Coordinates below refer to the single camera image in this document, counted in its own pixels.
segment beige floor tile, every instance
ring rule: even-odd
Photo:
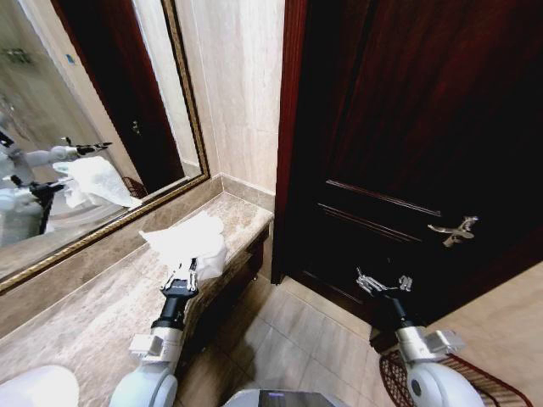
[[[251,379],[249,375],[244,373],[241,377],[241,380],[238,382],[238,385],[236,386],[235,393],[241,391],[241,390],[250,390],[253,388],[262,388],[260,383],[256,382],[255,380]]]
[[[184,407],[223,405],[235,393],[243,372],[215,346],[196,356],[180,378],[176,398]]]
[[[308,361],[308,353],[272,328],[250,363],[247,374],[262,388],[295,390]]]
[[[249,283],[240,303],[271,324],[283,307],[287,293],[260,277]]]
[[[380,406],[377,406],[369,398],[361,394],[360,397],[358,398],[358,407],[380,407]]]
[[[361,388],[369,344],[336,321],[325,318],[312,356],[355,389]]]
[[[323,321],[323,313],[289,294],[271,325],[310,354],[320,336]]]
[[[379,357],[379,354],[373,349],[368,350],[360,392],[362,396],[370,399],[378,407],[388,407],[391,405],[391,400],[381,378]]]
[[[305,369],[299,390],[332,394],[349,407],[356,407],[359,396],[353,387],[349,386],[314,359],[310,360],[307,369]]]
[[[255,313],[239,304],[221,327],[216,344],[242,369],[247,369],[270,329]]]
[[[279,288],[288,291],[303,301],[306,301],[306,303],[322,312],[324,315],[337,321],[339,324],[351,330],[356,335],[362,337],[363,339],[369,340],[370,331],[372,330],[372,327],[369,324],[334,304],[332,301],[329,301],[323,296],[310,290],[303,284],[300,284],[292,278],[286,276],[279,285]]]

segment marble countertop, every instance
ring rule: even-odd
[[[224,223],[227,265],[272,220],[271,212],[226,192],[188,217],[204,209]],[[166,272],[148,244],[110,266],[0,339],[0,382],[41,365],[62,365],[76,374],[79,405],[107,405],[119,380],[137,366],[128,346],[159,316],[164,297],[158,287]]]

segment silver door lever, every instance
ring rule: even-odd
[[[428,225],[428,227],[438,233],[448,233],[450,236],[443,241],[446,248],[452,247],[455,243],[462,243],[464,239],[473,239],[475,235],[471,233],[471,227],[479,218],[477,216],[464,216],[464,221],[456,228]]]

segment marble wall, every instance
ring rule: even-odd
[[[284,0],[176,4],[204,134],[216,141],[213,165],[274,193]]]
[[[467,347],[464,359],[543,401],[543,262],[435,322]]]

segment wooden door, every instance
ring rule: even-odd
[[[356,266],[412,276],[431,322],[542,260],[542,16],[536,1],[287,2],[275,282],[285,270],[389,329]],[[474,239],[450,248],[428,227],[465,215]]]
[[[53,5],[147,192],[179,181],[181,160],[132,1]]]

